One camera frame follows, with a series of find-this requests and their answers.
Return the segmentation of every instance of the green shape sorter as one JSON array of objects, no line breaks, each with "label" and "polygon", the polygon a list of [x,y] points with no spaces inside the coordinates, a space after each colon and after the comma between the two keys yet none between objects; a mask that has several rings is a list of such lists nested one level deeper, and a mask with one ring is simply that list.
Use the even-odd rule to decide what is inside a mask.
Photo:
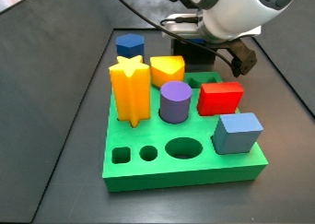
[{"label": "green shape sorter", "polygon": [[258,143],[250,153],[216,153],[212,137],[220,115],[199,116],[198,97],[202,83],[222,82],[218,73],[187,73],[185,81],[194,95],[190,116],[182,124],[162,120],[157,87],[151,87],[151,118],[137,128],[118,120],[113,94],[103,162],[110,192],[256,180],[268,166]]}]

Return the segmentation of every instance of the circular hole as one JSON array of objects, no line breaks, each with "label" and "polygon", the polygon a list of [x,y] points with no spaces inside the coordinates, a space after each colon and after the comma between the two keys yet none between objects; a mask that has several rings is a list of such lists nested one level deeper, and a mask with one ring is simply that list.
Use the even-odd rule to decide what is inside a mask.
[{"label": "circular hole", "polygon": [[146,146],[141,150],[141,157],[145,161],[154,161],[158,157],[158,149],[153,146]]},{"label": "circular hole", "polygon": [[166,152],[175,159],[193,159],[202,149],[201,142],[190,137],[175,138],[166,144]]}]

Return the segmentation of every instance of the blue pentagon block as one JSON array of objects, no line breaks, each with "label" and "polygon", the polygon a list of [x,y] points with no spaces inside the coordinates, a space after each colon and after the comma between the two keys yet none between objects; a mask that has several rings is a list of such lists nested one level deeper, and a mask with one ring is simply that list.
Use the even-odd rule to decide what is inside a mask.
[{"label": "blue pentagon block", "polygon": [[250,152],[262,130],[261,121],[254,113],[221,115],[213,136],[217,153],[238,154]]},{"label": "blue pentagon block", "polygon": [[117,38],[118,55],[134,58],[138,55],[145,57],[145,37],[127,34]]}]

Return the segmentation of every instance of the toy block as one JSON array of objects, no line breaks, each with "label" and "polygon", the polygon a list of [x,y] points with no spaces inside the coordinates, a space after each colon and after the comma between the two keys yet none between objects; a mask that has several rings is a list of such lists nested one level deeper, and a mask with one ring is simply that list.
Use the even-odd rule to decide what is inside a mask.
[{"label": "toy block", "polygon": [[170,124],[181,124],[189,117],[193,89],[182,81],[170,81],[161,94],[161,117]]},{"label": "toy block", "polygon": [[[222,82],[217,73],[186,74]],[[191,103],[198,105],[199,88]],[[220,115],[201,117],[195,107],[182,124],[169,124],[159,115],[161,90],[151,86],[151,118],[137,128],[118,121],[113,94],[103,161],[109,192],[145,190],[206,183],[256,180],[269,162],[256,143],[249,153],[218,155],[212,135]]]},{"label": "toy block", "polygon": [[185,61],[182,56],[151,57],[151,79],[158,88],[169,81],[183,81]]},{"label": "toy block", "polygon": [[117,38],[118,55],[133,58],[145,56],[145,37],[142,35],[127,34]]},{"label": "toy block", "polygon": [[127,62],[110,67],[118,119],[138,127],[150,118],[150,66]]},{"label": "toy block", "polygon": [[118,56],[118,63],[125,64],[125,63],[143,63],[143,56],[138,55],[134,58],[126,58],[123,56]]},{"label": "toy block", "polygon": [[236,113],[244,94],[245,89],[238,82],[204,84],[197,106],[199,115]]},{"label": "toy block", "polygon": [[249,153],[262,130],[261,121],[254,113],[222,115],[213,136],[217,153]]}]

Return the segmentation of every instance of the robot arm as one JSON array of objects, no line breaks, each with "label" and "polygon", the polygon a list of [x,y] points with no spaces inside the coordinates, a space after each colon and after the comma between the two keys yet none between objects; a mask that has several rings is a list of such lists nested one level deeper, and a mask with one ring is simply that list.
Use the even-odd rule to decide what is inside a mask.
[{"label": "robot arm", "polygon": [[198,24],[166,22],[166,29],[185,38],[202,38],[222,43],[244,36],[261,34],[261,25],[276,18],[293,0],[181,0],[189,8],[199,8]]}]

